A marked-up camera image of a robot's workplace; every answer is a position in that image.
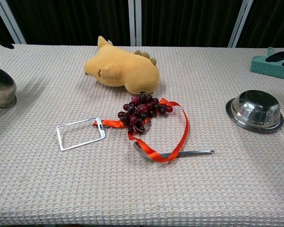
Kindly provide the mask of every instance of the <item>white tablecloth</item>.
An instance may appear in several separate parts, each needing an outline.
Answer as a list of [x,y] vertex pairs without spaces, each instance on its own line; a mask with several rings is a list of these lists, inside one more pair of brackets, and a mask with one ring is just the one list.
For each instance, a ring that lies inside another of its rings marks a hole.
[[[284,226],[284,126],[258,134],[225,112],[231,98],[257,89],[275,96],[284,116],[284,80],[249,71],[252,57],[266,50],[140,49],[158,62],[153,96],[180,103],[190,119],[184,150],[215,154],[155,163],[134,150],[124,129],[107,129],[106,139],[62,152],[58,125],[117,119],[131,95],[84,75],[94,46],[0,47],[0,68],[16,81],[18,100],[0,109],[0,224]],[[171,152],[184,125],[175,109],[154,119],[141,138]],[[64,143],[96,132],[88,124],[65,129]]]

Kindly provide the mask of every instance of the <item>red ribbon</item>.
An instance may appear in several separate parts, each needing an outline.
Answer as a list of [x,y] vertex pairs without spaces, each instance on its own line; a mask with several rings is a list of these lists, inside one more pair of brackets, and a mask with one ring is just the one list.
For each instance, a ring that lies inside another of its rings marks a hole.
[[[180,152],[180,150],[182,149],[183,144],[184,144],[184,142],[185,142],[185,140],[187,138],[187,135],[188,135],[189,120],[188,120],[188,117],[187,117],[184,109],[178,103],[176,103],[176,102],[168,102],[164,98],[161,99],[159,103],[160,104],[165,104],[165,105],[168,105],[168,106],[179,106],[182,109],[182,111],[184,113],[184,116],[185,116],[186,125],[185,125],[185,130],[184,130],[182,139],[180,140],[180,142],[178,143],[176,148],[173,150],[173,152],[170,154],[170,156],[168,158],[163,157],[157,151],[155,151],[151,147],[149,147],[143,140],[134,137],[133,136],[134,135],[133,132],[132,133],[128,133],[128,138],[129,138],[129,140],[136,140],[139,143],[140,147],[145,151],[145,153],[152,160],[154,160],[156,162],[163,163],[163,162],[169,162],[169,161],[175,159],[177,157],[178,153]],[[127,127],[125,127],[123,125],[123,123],[121,121],[103,120],[102,124],[105,125],[105,126],[113,127],[113,128],[127,128]]]

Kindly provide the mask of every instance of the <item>grape bunch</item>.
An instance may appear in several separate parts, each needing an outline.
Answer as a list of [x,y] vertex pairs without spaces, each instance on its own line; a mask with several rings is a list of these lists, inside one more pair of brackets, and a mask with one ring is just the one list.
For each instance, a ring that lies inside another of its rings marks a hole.
[[147,120],[157,117],[157,114],[165,114],[173,111],[171,106],[159,104],[157,98],[151,95],[132,96],[132,101],[125,104],[123,109],[126,112],[119,112],[118,117],[125,127],[128,127],[128,132],[142,134],[145,132],[144,125]]

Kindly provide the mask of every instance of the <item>metal bowl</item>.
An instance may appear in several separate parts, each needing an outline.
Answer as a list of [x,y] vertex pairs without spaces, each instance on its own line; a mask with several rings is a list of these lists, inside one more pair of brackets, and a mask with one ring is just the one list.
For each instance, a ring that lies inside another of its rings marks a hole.
[[0,108],[11,108],[16,102],[16,83],[5,71],[0,69]]
[[255,132],[272,132],[283,126],[275,97],[257,90],[245,91],[226,105],[228,116],[239,126]]

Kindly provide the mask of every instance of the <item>yellow plush toy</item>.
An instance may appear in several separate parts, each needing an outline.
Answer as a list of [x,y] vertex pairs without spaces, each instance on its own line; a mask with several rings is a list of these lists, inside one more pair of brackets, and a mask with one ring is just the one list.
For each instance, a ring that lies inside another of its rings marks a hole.
[[153,92],[159,85],[156,59],[147,52],[129,53],[98,38],[98,53],[85,63],[85,72],[102,84],[125,86],[132,94]]

